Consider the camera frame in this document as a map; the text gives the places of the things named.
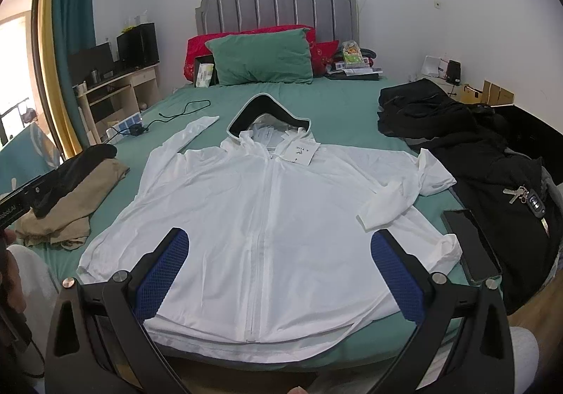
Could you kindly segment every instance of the beige folded clothing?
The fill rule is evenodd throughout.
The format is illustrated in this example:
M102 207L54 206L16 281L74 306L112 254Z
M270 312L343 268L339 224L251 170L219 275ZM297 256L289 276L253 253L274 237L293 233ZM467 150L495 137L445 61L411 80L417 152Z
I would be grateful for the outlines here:
M15 231L25 246L60 244L72 250L82 246L90 235L92 214L123 178L129 167L117 159L106 159L76 188L61 198L43 219L29 211L16 221Z

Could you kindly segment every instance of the blue gripper pad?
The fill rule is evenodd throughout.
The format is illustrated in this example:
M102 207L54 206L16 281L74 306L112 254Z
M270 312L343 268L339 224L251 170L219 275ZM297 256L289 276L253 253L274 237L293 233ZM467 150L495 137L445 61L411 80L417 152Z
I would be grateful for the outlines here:
M157 314L164 297L188 257L190 247L188 234L181 229L176 231L172 241L137 287L133 312L141 322Z
M424 321L424 296L413 276L406 269L385 237L375 232L371 243L372 259L393 294L403 316L417 325Z

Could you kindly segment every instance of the jacket zipper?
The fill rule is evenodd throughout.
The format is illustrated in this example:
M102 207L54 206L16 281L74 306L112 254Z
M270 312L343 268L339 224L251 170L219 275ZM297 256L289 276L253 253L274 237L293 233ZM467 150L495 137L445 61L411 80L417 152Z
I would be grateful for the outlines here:
M261 201L262 215L260 221L260 230L255 239L251 252L251 284L248 298L247 323L245 340L249 343L255 342L259 331L260 316L257 317L257 311L262 306L261 297L264 288L264 244L265 231L270 214L270 200L272 191L272 177L274 174L274 158L270 155L266 164L266 174L264 178L264 193Z

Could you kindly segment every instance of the red pillow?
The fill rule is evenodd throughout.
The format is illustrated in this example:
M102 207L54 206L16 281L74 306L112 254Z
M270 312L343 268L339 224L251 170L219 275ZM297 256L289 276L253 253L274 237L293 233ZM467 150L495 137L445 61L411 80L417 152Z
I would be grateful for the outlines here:
M332 56L336 54L338 48L338 40L315 43L311 47L311 65L315 76L322 76L327 72L327 65L332 63Z
M198 35L196 37L193 37L188 40L186 63L184 64L184 76L188 81L194 80L194 60L196 57L211 55L211 51L205 46L205 43L207 43L210 39L222 38L228 35L256 35L258 33L285 32L286 30L296 30L303 28L309 29L309 31L305 34L305 38L309 43L311 55L313 55L313 47L316 45L316 34L315 29L309 27L308 25L276 25L273 27L263 27L261 29L246 30L245 32L210 33L208 35Z

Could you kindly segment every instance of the screw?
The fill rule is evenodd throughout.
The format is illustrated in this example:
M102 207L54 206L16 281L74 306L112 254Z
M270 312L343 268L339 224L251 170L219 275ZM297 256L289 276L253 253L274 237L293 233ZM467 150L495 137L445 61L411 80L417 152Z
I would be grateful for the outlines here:
M492 290L495 290L498 287L496 285L496 281L492 278L489 278L487 281L485 281L485 286Z
M127 279L127 275L129 273L126 270L120 270L119 272L115 272L112 276L112 280L116 283L121 283Z
M69 277L69 278L65 278L65 279L63 280L63 287L64 287L65 289L70 289L70 288L73 287L73 286L74 286L74 278Z
M436 272L432 274L432 281L436 284L444 284L448 279L444 273Z

